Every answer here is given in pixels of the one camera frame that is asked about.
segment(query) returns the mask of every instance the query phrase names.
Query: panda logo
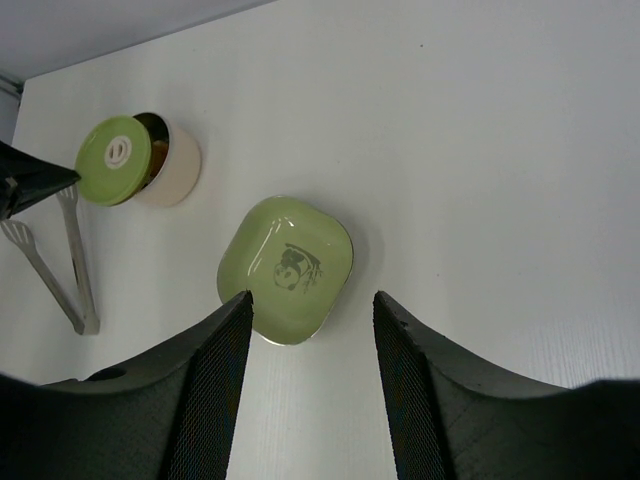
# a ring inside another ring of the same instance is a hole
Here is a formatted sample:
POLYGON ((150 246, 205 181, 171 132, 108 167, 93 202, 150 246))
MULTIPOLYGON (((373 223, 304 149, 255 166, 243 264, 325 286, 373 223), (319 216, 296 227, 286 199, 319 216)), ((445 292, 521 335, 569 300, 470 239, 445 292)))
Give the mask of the panda logo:
POLYGON ((273 280, 278 287, 290 291, 302 284, 303 293, 307 293, 322 275, 320 260, 300 247, 290 243, 284 245, 287 248, 273 271, 273 280))

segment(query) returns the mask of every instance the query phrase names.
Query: metal tongs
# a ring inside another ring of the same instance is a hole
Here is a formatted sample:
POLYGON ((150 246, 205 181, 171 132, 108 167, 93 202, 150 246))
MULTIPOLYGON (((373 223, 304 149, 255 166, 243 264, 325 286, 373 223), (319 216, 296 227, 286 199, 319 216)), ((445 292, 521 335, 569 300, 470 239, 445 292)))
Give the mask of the metal tongs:
POLYGON ((75 332, 78 335, 96 335, 100 331, 100 319, 96 314, 95 304, 93 303, 89 272, 87 271, 87 262, 80 236, 77 215, 78 190, 75 185, 72 185, 56 193, 56 198, 64 214, 73 271, 78 285, 78 292, 80 293, 81 315, 73 307, 72 302, 62 290, 60 283, 38 253, 33 233, 29 227, 16 220, 4 220, 0 222, 0 227, 5 236, 20 248, 29 263, 38 272, 42 281, 47 285, 64 313, 71 320, 75 332))

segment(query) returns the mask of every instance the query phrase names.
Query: white table surface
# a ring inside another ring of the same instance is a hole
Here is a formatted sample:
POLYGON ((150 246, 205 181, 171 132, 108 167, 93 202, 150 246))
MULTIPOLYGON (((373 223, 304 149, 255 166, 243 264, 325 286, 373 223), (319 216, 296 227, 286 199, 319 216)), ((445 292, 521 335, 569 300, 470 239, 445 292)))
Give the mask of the white table surface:
MULTIPOLYGON (((244 214, 289 194, 343 222, 355 270, 310 341, 252 338, 229 478, 395 478, 378 289, 540 380, 640 376, 639 24, 637 2, 279 0, 29 80, 18 148, 71 166, 99 121, 155 110, 204 169, 174 208, 81 205, 95 338, 0 241, 0 369, 84 378, 193 325, 244 214)), ((70 290, 57 202, 21 217, 70 290)))

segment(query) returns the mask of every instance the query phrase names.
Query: round container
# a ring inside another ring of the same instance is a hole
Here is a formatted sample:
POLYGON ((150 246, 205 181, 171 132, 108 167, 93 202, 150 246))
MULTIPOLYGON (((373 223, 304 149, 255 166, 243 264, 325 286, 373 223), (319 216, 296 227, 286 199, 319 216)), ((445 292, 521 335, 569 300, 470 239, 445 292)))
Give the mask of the round container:
POLYGON ((175 205, 198 181, 200 148, 191 135, 160 115, 141 113, 133 118, 149 132, 153 151, 149 183, 136 200, 160 207, 175 205))
POLYGON ((200 173, 196 141, 154 113, 112 117, 87 136, 76 159, 78 190, 98 205, 141 202, 171 206, 184 199, 200 173))

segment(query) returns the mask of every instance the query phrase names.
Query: green bowl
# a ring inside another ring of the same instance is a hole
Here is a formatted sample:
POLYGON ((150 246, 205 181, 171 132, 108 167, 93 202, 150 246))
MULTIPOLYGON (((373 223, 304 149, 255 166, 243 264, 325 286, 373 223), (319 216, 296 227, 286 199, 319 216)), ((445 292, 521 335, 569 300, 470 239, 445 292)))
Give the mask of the green bowl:
POLYGON ((218 267, 227 302, 250 290, 253 328, 278 345, 304 342, 322 326, 353 265, 353 246, 334 218, 291 197, 271 197, 244 218, 218 267))

